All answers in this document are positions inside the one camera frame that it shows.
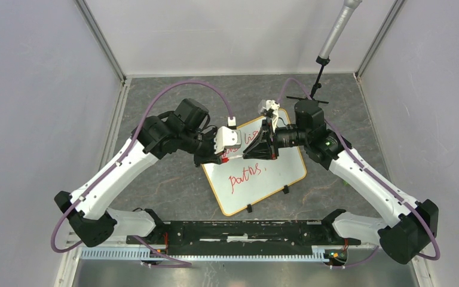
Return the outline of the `red whiteboard marker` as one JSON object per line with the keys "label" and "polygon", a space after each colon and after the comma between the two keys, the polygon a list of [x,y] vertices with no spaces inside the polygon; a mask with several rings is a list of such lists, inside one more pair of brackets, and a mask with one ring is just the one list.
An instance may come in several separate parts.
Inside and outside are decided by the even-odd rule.
{"label": "red whiteboard marker", "polygon": [[230,156],[230,157],[223,157],[223,158],[228,158],[229,161],[230,160],[236,160],[236,159],[239,159],[239,158],[242,158],[243,155],[234,155],[234,156]]}

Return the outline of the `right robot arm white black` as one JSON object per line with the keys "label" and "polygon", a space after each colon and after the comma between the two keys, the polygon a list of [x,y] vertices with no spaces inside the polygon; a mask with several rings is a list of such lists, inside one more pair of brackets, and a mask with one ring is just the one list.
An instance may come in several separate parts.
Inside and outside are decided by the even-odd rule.
{"label": "right robot arm white black", "polygon": [[333,211],[322,221],[325,242],[336,244],[344,238],[370,243],[399,264],[415,257],[439,260],[439,209],[434,202],[418,201],[377,172],[325,117],[317,101],[298,101],[295,122],[283,127],[278,125],[279,107],[275,100],[261,102],[264,119],[243,158],[276,160],[281,149],[301,146],[311,160],[348,183],[378,212],[372,218]]}

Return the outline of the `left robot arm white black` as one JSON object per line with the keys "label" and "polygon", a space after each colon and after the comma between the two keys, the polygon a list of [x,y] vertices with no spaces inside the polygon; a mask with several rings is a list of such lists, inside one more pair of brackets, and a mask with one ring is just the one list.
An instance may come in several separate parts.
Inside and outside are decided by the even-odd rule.
{"label": "left robot arm white black", "polygon": [[196,166],[223,163],[227,145],[222,134],[234,132],[236,119],[228,117],[227,126],[203,133],[202,124],[209,122],[205,106],[184,99],[174,111],[146,117],[118,154],[86,184],[71,193],[59,192],[54,201],[80,242],[95,247],[114,236],[140,236],[158,243],[164,228],[153,211],[116,210],[110,204],[142,172],[177,150],[192,154]]}

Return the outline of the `yellow framed whiteboard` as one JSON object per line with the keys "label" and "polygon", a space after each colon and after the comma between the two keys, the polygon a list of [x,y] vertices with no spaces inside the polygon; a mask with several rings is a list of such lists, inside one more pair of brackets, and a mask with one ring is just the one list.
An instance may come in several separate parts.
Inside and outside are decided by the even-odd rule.
{"label": "yellow framed whiteboard", "polygon": [[[242,155],[257,137],[263,119],[258,117],[238,126],[242,135],[241,147],[227,149],[222,156]],[[225,216],[233,216],[307,175],[298,147],[280,149],[276,160],[239,158],[223,164],[203,164],[202,168]]]}

